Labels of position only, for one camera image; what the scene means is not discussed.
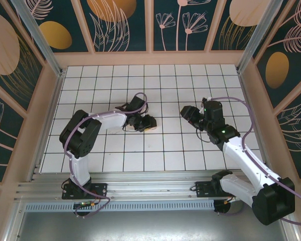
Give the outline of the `grey metal sheet panel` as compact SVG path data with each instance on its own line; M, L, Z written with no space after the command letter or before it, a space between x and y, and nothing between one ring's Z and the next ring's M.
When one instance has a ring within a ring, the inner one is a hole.
M214 210L25 212L20 201L2 241L301 241L298 227L277 221L261 224L250 208L236 202L232 213Z

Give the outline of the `aluminium mounting rail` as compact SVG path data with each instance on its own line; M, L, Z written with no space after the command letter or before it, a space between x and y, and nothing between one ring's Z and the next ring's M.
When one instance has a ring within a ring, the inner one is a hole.
M215 170L92 173L93 183L107 184L112 201L194 200L190 187L197 181L210 181ZM14 199L28 202L61 202L61 184L68 173L34 174L31 182L17 186Z

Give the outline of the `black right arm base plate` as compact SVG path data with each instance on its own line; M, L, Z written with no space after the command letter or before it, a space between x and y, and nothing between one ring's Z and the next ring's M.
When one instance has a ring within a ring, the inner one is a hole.
M223 191L220 187L215 187L211 181L195 182L195 192L198 198L231 198L233 194Z

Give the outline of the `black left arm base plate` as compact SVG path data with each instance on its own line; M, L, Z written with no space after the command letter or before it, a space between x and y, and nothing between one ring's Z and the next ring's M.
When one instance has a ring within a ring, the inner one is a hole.
M107 195L107 184L106 183L92 183L89 187L91 193L106 196ZM96 199L94 195L84 192L80 187L75 184L64 184L63 200L84 200L84 199Z

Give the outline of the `aluminium corner post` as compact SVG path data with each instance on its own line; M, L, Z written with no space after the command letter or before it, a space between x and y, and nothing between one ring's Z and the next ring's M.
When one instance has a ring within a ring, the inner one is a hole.
M276 14L280 10L282 3L283 0L270 0L269 4L267 5L266 10L264 11L259 23L257 24L236 67L237 73L239 75L241 75L244 72L245 68L250 62L258 45L262 41Z
M37 22L32 17L26 3L23 0L11 0L13 6L15 7L16 11L19 13L21 19L23 20L24 24L26 25L27 29L32 34L35 42L37 43L38 47L40 48L41 52L45 56L46 60L52 67L54 73L60 77L62 75L62 68L59 65L57 59L55 58L54 53L52 52L50 46L48 45L47 41L45 40Z

